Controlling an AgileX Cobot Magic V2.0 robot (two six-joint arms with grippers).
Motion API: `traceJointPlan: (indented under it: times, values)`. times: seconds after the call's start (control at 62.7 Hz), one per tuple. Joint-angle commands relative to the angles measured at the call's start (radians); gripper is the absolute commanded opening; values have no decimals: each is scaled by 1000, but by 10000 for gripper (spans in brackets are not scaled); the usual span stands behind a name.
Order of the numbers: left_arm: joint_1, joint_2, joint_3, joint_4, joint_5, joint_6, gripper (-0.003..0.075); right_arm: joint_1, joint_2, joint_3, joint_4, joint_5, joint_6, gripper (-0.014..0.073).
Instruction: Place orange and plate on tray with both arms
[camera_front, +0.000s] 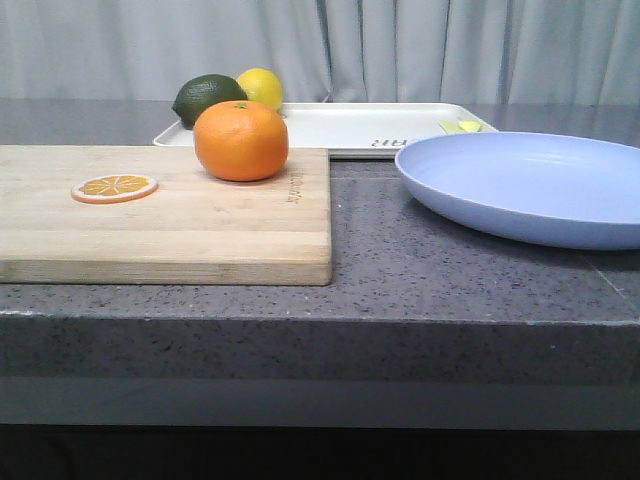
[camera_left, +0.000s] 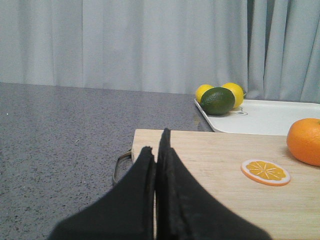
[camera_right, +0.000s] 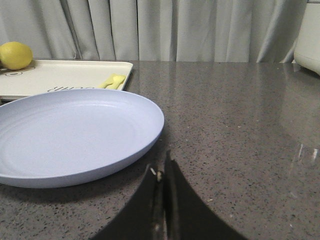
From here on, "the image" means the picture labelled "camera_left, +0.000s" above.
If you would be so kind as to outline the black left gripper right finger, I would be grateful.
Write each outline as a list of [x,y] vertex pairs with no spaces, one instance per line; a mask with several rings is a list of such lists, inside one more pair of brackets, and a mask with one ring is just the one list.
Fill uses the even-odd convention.
[[156,168],[156,223],[159,240],[269,240],[263,229],[212,197],[171,147],[166,128]]

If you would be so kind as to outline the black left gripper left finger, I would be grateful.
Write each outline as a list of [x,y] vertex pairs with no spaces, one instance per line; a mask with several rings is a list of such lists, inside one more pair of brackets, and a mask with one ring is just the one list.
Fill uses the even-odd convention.
[[61,221],[50,240],[151,240],[156,163],[143,147],[126,175],[100,200]]

